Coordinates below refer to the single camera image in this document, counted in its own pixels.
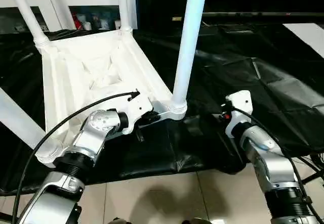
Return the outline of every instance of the white metal pole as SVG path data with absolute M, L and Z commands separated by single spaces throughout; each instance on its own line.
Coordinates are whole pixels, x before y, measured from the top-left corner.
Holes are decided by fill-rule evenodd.
M 205 0 L 187 0 L 171 110 L 187 110 L 187 91 Z
M 0 121 L 34 149 L 44 137 L 44 130 L 13 99 L 0 88 Z M 62 144 L 49 138 L 39 148 L 36 156 L 43 163 L 51 163 L 62 152 Z
M 34 37 L 34 42 L 37 46 L 45 45 L 49 42 L 47 36 L 44 35 L 39 23 L 34 16 L 30 6 L 27 4 L 26 0 L 15 0 L 18 9 L 23 16 L 32 36 Z
M 130 20 L 128 16 L 127 0 L 118 0 L 118 4 L 121 22 L 120 29 L 122 31 L 132 31 L 132 27 L 130 26 Z

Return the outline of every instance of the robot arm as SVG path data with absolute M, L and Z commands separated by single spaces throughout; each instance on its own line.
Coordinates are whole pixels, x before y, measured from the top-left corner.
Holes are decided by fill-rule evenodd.
M 249 91 L 239 91 L 226 97 L 226 106 L 252 114 Z M 256 176 L 271 212 L 272 224 L 315 224 L 315 216 L 303 198 L 291 162 L 282 154 L 279 145 L 267 132 L 251 123 L 246 115 L 232 111 L 227 136 L 245 151 L 254 165 Z
M 138 107 L 137 98 L 130 103 Z M 118 113 L 115 109 L 92 112 L 80 132 L 61 157 L 54 161 L 50 172 L 20 215 L 18 224 L 75 224 L 81 213 L 77 205 L 85 189 L 86 178 L 95 166 L 106 138 L 118 132 L 130 133 L 134 123 L 152 109 L 144 100 L 134 114 Z

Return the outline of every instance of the white cabinet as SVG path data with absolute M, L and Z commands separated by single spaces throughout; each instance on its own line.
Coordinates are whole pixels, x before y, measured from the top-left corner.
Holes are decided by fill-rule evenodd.
M 115 29 L 119 18 L 118 0 L 51 0 L 63 29 L 76 29 L 75 15 L 92 29 Z M 127 0 L 130 24 L 137 29 L 136 2 Z
M 118 0 L 26 1 L 45 31 L 76 29 L 75 24 L 82 24 L 80 28 L 87 29 L 115 29 L 115 21 L 119 20 Z M 127 0 L 127 4 L 130 24 L 137 29 L 136 1 Z M 0 34 L 25 31 L 28 28 L 15 1 L 0 0 Z
M 51 0 L 26 0 L 45 31 L 62 29 Z M 28 31 L 14 0 L 0 0 L 0 34 Z

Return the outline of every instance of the black plastic sheet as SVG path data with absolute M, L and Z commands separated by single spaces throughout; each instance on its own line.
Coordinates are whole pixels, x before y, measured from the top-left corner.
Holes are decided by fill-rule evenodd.
M 48 36 L 55 40 L 89 33 L 63 30 Z M 135 30 L 134 38 L 172 90 L 181 31 L 156 35 Z M 282 25 L 202 28 L 185 119 L 156 123 L 106 142 L 88 183 L 212 168 L 230 174 L 242 170 L 247 162 L 244 154 L 212 116 L 220 112 L 226 95 L 239 90 L 251 91 L 253 115 L 293 156 L 323 152 L 323 63 Z M 0 86 L 44 127 L 42 59 L 29 34 L 0 36 L 0 73 Z M 11 195 L 31 150 L 3 125 L 0 130 L 0 195 Z M 34 159 L 25 193 L 33 192 L 48 171 Z

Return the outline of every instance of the tile floor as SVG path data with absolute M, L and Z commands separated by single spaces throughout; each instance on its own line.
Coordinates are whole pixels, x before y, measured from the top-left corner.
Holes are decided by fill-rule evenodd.
M 312 173 L 303 164 L 296 165 L 302 177 Z M 321 185 L 318 180 L 306 187 L 324 215 Z M 21 198 L 20 211 L 30 198 Z M 0 198 L 0 210 L 11 214 L 13 201 L 14 197 Z M 208 170 L 91 185 L 79 205 L 81 224 L 107 224 L 115 217 L 133 224 L 181 224 L 193 217 L 213 224 L 270 223 L 271 219 L 251 164 L 234 176 Z

